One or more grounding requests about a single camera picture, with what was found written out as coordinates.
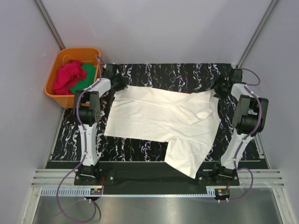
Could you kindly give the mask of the white Coca-Cola t-shirt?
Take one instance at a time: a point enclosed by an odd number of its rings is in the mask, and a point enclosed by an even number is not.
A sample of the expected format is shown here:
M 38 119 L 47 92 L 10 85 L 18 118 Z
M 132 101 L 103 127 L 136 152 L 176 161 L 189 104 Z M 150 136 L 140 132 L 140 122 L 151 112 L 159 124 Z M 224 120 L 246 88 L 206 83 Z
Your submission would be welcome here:
M 218 102 L 214 91 L 129 86 L 114 94 L 104 135 L 166 142 L 164 161 L 194 179 L 219 128 Z

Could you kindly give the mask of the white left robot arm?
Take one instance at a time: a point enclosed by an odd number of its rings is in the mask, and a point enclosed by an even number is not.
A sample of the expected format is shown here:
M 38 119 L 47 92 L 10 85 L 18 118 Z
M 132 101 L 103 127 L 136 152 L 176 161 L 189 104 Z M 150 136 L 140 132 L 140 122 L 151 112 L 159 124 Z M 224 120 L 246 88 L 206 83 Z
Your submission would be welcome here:
M 81 159 L 85 167 L 95 166 L 99 160 L 96 153 L 96 128 L 100 120 L 100 97 L 110 90 L 121 91 L 126 82 L 115 64 L 104 65 L 103 72 L 92 85 L 78 89 L 74 95 L 73 116 L 79 127 Z

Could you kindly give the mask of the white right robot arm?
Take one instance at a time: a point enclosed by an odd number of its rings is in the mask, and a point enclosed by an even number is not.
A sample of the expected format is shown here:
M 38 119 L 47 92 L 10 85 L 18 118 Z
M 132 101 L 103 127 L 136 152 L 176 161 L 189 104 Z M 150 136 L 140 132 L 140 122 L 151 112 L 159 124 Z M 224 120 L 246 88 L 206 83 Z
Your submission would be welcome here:
M 243 82 L 243 70 L 255 75 L 258 83 Z M 228 172 L 238 170 L 238 163 L 246 146 L 264 129 L 269 100 L 257 96 L 250 89 L 251 86 L 258 86 L 260 83 L 261 80 L 255 72 L 244 68 L 232 68 L 227 77 L 219 76 L 211 86 L 215 97 L 225 99 L 228 95 L 232 95 L 238 100 L 232 119 L 234 129 L 232 139 L 220 158 L 219 169 L 212 173 L 213 182 L 218 185 L 228 181 Z

